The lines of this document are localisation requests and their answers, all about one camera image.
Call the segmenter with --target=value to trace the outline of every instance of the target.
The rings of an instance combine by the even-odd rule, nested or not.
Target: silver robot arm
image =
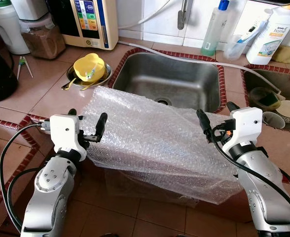
[[[222,151],[234,161],[262,175],[287,196],[282,185],[280,169],[268,159],[263,148],[255,146],[261,133],[262,110],[258,108],[239,109],[233,105],[232,119],[219,126],[220,136],[212,136],[210,121],[206,114],[198,110],[200,125],[209,142],[221,142]],[[245,189],[254,226],[260,237],[284,236],[290,237],[290,204],[274,188],[238,168],[238,180]]]
[[[43,121],[43,130],[51,132],[56,156],[36,175],[35,191],[25,211],[21,237],[62,234],[67,200],[74,187],[75,164],[85,160],[89,142],[100,142],[107,117],[106,113],[101,114],[95,135],[83,135],[75,110]]]

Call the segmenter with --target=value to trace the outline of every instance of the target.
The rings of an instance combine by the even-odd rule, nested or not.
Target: box wrapped in bubble wrap
[[[102,112],[108,114],[104,136],[87,150],[96,166],[128,171],[137,180],[215,204],[242,190],[233,176],[236,168],[207,143],[195,110],[97,86],[83,111],[85,134],[95,132]],[[207,115],[212,127],[228,119]]]

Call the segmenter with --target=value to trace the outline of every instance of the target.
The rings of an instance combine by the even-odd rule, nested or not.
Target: faucet
[[[182,0],[182,8],[180,11],[178,11],[178,29],[179,30],[182,30],[184,28],[187,2],[188,0]]]

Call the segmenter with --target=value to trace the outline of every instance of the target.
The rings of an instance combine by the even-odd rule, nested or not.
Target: sink drain
[[[171,105],[171,101],[166,98],[157,98],[155,101],[164,105]]]

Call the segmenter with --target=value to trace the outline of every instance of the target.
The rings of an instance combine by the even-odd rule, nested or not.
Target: white hose
[[[256,75],[257,77],[261,78],[266,83],[268,83],[271,87],[273,87],[278,92],[278,94],[281,94],[281,90],[279,88],[277,88],[274,84],[272,84],[271,82],[269,82],[265,77],[263,77],[259,73],[255,72],[254,70],[251,70],[251,69],[246,68],[246,67],[243,67],[243,66],[239,66],[239,65],[235,65],[235,64],[230,64],[230,63],[208,62],[208,61],[198,61],[198,60],[192,60],[192,59],[186,59],[186,58],[178,58],[178,57],[174,57],[174,56],[170,56],[170,55],[167,55],[167,54],[158,52],[158,51],[153,50],[151,48],[147,48],[147,47],[141,46],[139,44],[128,43],[128,42],[124,42],[124,41],[120,41],[120,40],[119,40],[119,43],[126,44],[126,45],[133,46],[133,47],[142,48],[142,49],[145,49],[145,50],[147,50],[149,52],[152,52],[152,53],[161,55],[163,57],[170,58],[170,59],[174,59],[174,60],[178,60],[178,61],[182,61],[182,62],[212,64],[212,65],[220,65],[220,66],[226,66],[226,67],[232,67],[232,68],[242,69],[242,70],[245,70],[247,72],[250,72],[250,73]]]
[[[127,29],[127,28],[131,28],[133,26],[139,25],[141,23],[144,23],[145,21],[149,20],[150,18],[152,18],[153,16],[155,16],[167,3],[169,3],[170,0],[167,0],[158,10],[156,10],[155,12],[153,12],[151,15],[143,18],[142,20],[139,20],[138,22],[135,22],[133,24],[130,25],[126,25],[126,26],[119,26],[118,29],[122,30],[122,29]]]

